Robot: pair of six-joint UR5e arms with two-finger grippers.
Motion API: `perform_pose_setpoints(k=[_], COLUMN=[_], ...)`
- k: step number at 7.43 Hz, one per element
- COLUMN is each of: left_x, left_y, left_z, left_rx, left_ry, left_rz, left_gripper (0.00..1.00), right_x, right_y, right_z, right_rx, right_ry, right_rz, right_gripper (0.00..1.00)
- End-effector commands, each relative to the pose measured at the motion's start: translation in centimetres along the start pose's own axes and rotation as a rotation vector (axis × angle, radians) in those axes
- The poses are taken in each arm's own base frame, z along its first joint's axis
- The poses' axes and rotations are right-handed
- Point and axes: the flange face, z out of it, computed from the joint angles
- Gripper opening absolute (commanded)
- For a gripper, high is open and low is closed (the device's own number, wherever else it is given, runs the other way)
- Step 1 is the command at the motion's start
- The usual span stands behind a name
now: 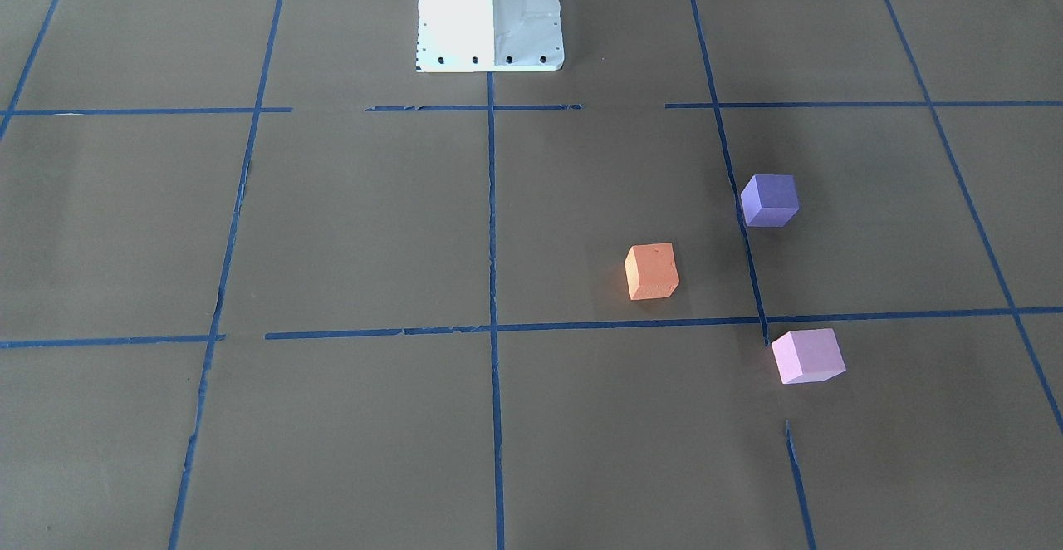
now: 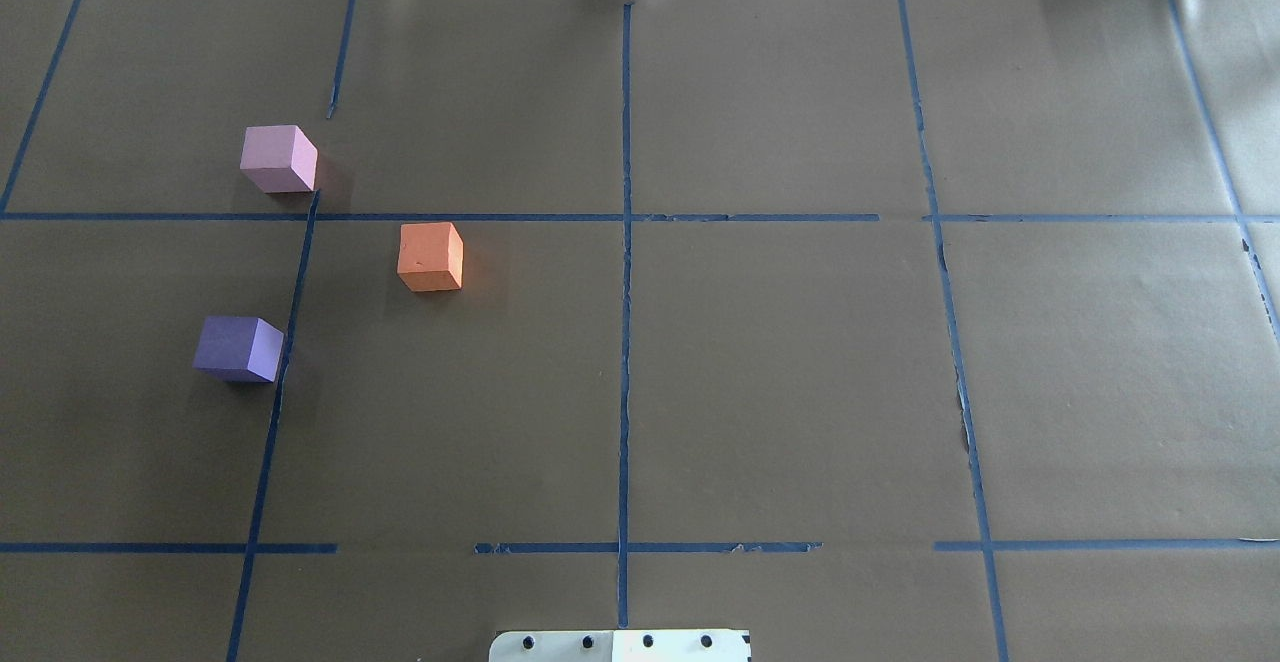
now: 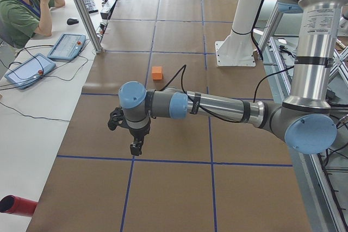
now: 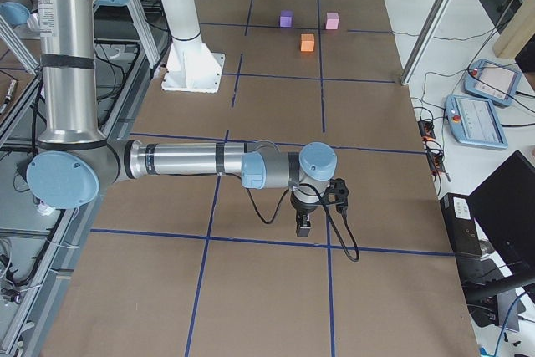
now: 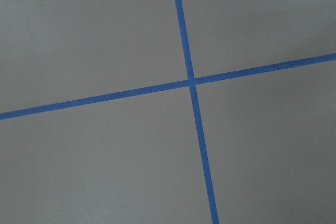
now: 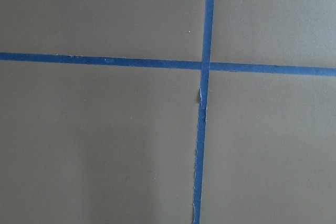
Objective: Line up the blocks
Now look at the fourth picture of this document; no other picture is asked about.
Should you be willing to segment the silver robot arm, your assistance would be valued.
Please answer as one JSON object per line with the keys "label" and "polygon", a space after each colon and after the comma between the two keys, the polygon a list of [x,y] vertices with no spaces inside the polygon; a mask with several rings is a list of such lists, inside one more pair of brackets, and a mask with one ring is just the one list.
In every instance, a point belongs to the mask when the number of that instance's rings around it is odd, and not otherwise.
{"label": "silver robot arm", "polygon": [[50,207],[75,209],[116,182],[142,176],[235,176],[247,190],[281,188],[309,234],[316,208],[347,208],[337,156],[321,142],[283,152],[269,141],[145,144],[109,140],[99,129],[94,51],[97,0],[37,0],[46,127],[28,163],[30,191]]}

